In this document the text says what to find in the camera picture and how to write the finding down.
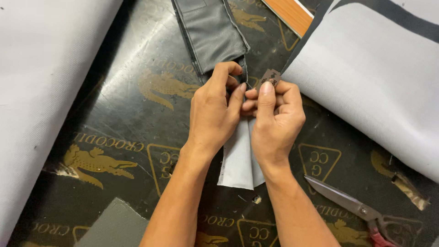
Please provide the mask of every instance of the gray leather strip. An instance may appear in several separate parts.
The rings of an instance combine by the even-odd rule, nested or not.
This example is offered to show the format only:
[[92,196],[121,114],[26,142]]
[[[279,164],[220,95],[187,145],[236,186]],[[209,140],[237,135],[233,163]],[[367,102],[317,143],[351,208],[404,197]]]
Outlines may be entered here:
[[250,47],[225,1],[172,0],[172,3],[194,67],[203,82],[206,81],[203,75],[209,75],[216,63],[244,59]]

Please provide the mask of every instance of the right hand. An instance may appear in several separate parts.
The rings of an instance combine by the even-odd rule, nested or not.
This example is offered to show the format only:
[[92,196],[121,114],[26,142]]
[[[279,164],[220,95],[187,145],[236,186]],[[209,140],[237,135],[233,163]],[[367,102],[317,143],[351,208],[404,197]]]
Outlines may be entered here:
[[282,80],[274,88],[267,81],[259,95],[251,89],[245,96],[248,100],[241,107],[241,115],[256,116],[252,148],[262,171],[273,165],[289,168],[288,155],[305,122],[299,88]]

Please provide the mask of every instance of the light gray fabric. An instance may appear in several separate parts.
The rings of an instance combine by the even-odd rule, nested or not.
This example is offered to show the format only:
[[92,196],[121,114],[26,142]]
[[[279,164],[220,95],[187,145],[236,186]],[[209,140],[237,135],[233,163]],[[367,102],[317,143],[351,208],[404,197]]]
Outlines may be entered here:
[[0,246],[121,3],[0,1]]
[[[364,4],[332,10],[338,2],[282,78],[439,182],[439,44]],[[439,24],[437,1],[394,3]]]
[[75,247],[138,247],[148,223],[115,198]]
[[224,144],[224,157],[217,185],[253,190],[265,182],[251,147],[256,118],[241,117],[236,130]]

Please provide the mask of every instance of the wooden strip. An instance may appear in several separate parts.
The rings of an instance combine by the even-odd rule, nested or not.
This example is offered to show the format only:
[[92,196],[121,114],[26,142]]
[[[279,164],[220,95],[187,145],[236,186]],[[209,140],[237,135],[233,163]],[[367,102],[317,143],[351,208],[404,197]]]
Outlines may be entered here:
[[299,38],[313,21],[312,14],[295,0],[262,0]]

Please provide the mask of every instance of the fabric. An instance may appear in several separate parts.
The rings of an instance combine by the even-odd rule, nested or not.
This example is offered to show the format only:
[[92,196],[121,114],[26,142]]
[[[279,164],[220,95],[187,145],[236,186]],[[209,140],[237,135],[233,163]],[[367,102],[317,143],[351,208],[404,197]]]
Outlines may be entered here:
[[324,17],[282,75],[436,182],[438,8],[432,0],[334,0],[318,9]]
[[121,3],[0,3],[0,246],[9,240]]
[[172,0],[186,46],[202,83],[215,64],[236,61],[245,64],[250,47],[239,31],[228,3],[223,0]]
[[75,247],[138,247],[148,223],[115,198]]
[[265,182],[261,168],[251,147],[251,136],[256,118],[241,117],[236,130],[224,144],[224,158],[218,184],[251,189]]

